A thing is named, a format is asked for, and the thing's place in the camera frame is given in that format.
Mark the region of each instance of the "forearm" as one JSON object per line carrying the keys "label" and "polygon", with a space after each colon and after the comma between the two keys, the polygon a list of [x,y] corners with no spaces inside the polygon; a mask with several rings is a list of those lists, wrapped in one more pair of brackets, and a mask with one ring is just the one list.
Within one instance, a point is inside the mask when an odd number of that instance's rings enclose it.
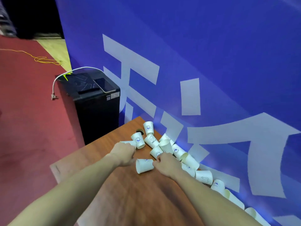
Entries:
{"label": "forearm", "polygon": [[260,226],[241,208],[192,178],[187,172],[181,171],[174,180],[184,191],[206,226]]}
{"label": "forearm", "polygon": [[10,225],[74,225],[117,166],[106,155],[34,201]]}

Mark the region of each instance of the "table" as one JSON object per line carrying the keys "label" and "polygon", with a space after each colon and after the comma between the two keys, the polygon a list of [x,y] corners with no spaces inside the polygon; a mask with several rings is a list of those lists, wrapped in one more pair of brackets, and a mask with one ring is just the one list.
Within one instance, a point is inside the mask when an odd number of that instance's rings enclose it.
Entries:
{"label": "table", "polygon": [[[52,164],[50,168],[55,179],[60,183],[97,162],[115,143],[131,140],[137,129],[144,130],[144,122],[138,117]],[[157,131],[154,135],[158,140],[161,138]],[[146,145],[137,149],[134,157],[154,159],[150,151]],[[77,223],[79,226],[204,225],[174,181],[156,169],[139,175],[135,164],[119,167],[107,178]]]}

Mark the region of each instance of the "person's left arm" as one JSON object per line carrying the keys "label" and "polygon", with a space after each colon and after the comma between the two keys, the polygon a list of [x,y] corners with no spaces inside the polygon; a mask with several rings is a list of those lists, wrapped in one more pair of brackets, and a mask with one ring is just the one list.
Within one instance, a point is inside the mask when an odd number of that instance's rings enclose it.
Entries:
{"label": "person's left arm", "polygon": [[84,168],[26,207],[9,226],[73,226],[92,202],[107,177],[135,160],[136,149],[117,143],[100,161]]}

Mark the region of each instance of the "white cable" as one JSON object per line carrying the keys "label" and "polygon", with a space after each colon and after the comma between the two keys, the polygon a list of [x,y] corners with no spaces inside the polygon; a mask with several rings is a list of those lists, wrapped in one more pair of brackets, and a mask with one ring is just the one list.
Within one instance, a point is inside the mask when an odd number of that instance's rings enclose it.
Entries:
{"label": "white cable", "polygon": [[92,69],[96,69],[96,70],[99,70],[99,71],[103,72],[102,70],[100,70],[100,69],[98,69],[98,68],[95,68],[95,67],[79,67],[79,68],[76,68],[76,69],[67,71],[67,72],[65,72],[65,73],[63,73],[63,74],[60,74],[60,75],[57,76],[57,77],[55,78],[55,80],[53,81],[53,84],[52,84],[51,100],[54,100],[54,99],[57,99],[57,98],[58,98],[57,96],[55,96],[55,81],[56,81],[59,77],[63,76],[64,74],[69,74],[69,73],[72,72],[72,71],[79,70],[79,69],[82,69],[82,68],[92,68]]}

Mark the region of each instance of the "red floor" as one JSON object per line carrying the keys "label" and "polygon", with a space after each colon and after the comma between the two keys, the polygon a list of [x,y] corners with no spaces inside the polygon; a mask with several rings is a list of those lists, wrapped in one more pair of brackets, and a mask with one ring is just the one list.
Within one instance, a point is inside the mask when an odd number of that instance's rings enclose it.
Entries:
{"label": "red floor", "polygon": [[[0,36],[0,48],[51,57],[36,41]],[[51,101],[54,76],[63,72],[0,51],[0,226],[55,186],[49,165],[78,148],[63,101]]]}

